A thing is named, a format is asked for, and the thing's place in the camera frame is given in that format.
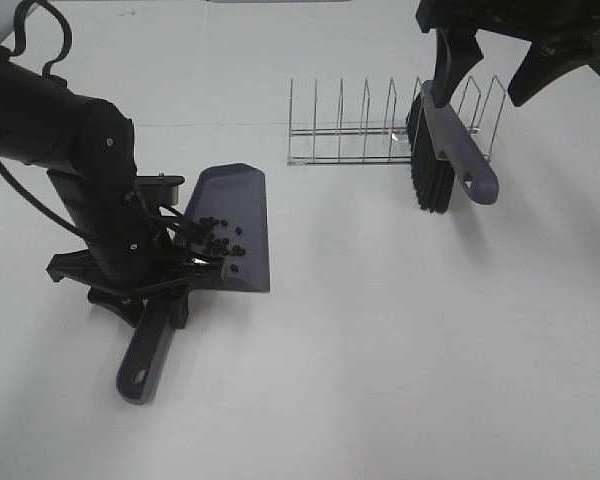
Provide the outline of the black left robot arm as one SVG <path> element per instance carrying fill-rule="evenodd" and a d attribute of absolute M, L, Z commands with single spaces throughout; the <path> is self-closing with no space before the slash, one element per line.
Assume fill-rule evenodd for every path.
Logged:
<path fill-rule="evenodd" d="M 189 250 L 208 226 L 177 211 L 183 178 L 139 175 L 131 119 L 11 57 L 0 45 L 0 170 L 6 160 L 43 168 L 68 211 L 63 226 L 85 244 L 53 256 L 49 276 L 89 286 L 93 301 L 130 324 L 163 300 L 170 323 L 183 328 L 195 277 L 216 269 Z"/>

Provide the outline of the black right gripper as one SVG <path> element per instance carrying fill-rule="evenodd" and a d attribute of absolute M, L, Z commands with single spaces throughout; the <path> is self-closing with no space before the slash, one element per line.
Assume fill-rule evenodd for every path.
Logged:
<path fill-rule="evenodd" d="M 600 1 L 421 1 L 415 18 L 422 32 L 436 32 L 437 108 L 483 60 L 480 30 L 530 43 L 508 86 L 516 107 L 581 66 L 600 78 Z"/>

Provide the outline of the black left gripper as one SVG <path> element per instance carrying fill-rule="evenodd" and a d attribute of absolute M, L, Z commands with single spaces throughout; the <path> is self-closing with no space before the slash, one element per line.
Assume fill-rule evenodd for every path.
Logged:
<path fill-rule="evenodd" d="M 84 250 L 56 254 L 47 266 L 55 282 L 71 279 L 92 289 L 88 301 L 136 328 L 150 296 L 184 284 L 186 264 L 205 240 L 206 228 L 174 206 L 148 206 L 136 178 L 109 192 L 75 175 L 48 174 L 76 226 L 86 235 Z M 169 296 L 169 323 L 184 329 L 189 292 Z"/>

